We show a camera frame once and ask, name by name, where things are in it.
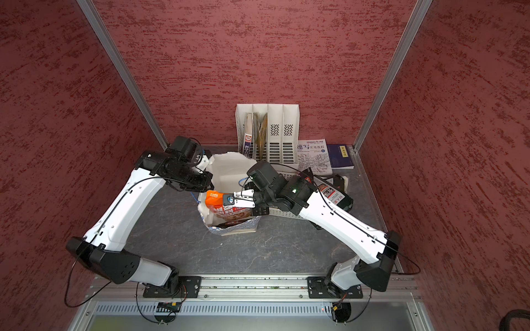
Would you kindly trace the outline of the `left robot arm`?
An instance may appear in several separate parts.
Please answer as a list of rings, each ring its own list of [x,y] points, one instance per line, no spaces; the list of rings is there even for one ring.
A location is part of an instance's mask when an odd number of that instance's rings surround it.
[[[199,150],[191,157],[179,152],[144,152],[104,215],[83,237],[72,237],[67,251],[76,262],[111,283],[143,283],[163,297],[175,297],[180,289],[177,269],[127,252],[124,246],[147,205],[164,186],[178,185],[180,190],[194,193],[213,189],[213,176],[206,171],[211,157],[209,150]]]

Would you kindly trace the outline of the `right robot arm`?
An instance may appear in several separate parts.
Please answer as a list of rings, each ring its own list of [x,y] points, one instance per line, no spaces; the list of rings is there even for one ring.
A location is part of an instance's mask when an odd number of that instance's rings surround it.
[[[399,253],[402,236],[377,230],[334,205],[317,186],[301,176],[251,175],[258,206],[278,208],[298,215],[326,230],[356,256],[337,263],[327,276],[328,291],[335,294],[357,285],[385,292]]]

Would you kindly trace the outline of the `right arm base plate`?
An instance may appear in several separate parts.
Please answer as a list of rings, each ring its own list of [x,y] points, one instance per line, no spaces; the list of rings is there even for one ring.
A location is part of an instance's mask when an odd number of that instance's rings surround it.
[[[359,285],[343,290],[326,277],[308,277],[306,280],[310,299],[362,299],[364,297]]]

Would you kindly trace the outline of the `white plastic basket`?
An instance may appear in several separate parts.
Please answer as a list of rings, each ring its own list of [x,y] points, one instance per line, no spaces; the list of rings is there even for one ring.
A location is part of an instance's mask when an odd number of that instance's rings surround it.
[[[290,179],[280,175],[278,180],[279,183],[271,189],[268,205],[283,212],[300,215],[304,208],[309,207],[309,198],[315,192],[313,184],[299,175]]]

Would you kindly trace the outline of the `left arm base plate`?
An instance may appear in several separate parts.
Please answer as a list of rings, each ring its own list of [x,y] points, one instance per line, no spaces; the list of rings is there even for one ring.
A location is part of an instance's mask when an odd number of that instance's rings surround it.
[[[164,285],[147,284],[142,296],[146,299],[196,299],[201,283],[200,276],[174,276]]]

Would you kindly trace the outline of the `orange condiment packet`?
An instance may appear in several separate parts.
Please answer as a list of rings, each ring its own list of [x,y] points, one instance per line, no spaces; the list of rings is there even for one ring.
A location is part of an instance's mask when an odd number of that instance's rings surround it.
[[[223,204],[223,193],[214,190],[206,192],[206,207],[217,217],[225,221],[239,221],[251,217],[250,208],[235,207]]]

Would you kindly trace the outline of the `white blue checkered paper bag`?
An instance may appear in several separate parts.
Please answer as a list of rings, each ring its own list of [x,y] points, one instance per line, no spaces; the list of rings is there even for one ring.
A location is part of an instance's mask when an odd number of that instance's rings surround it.
[[[227,152],[222,154],[213,154],[210,158],[210,164],[205,171],[213,175],[212,182],[214,191],[223,194],[231,194],[242,190],[243,183],[249,183],[247,171],[256,164],[254,159],[245,157],[241,153]],[[215,226],[227,221],[215,216],[205,204],[206,193],[199,194],[199,211],[204,225],[208,230],[219,236],[228,236],[232,234],[254,233],[258,229],[259,217],[251,215],[248,219],[242,219],[245,223],[227,229],[216,228]]]

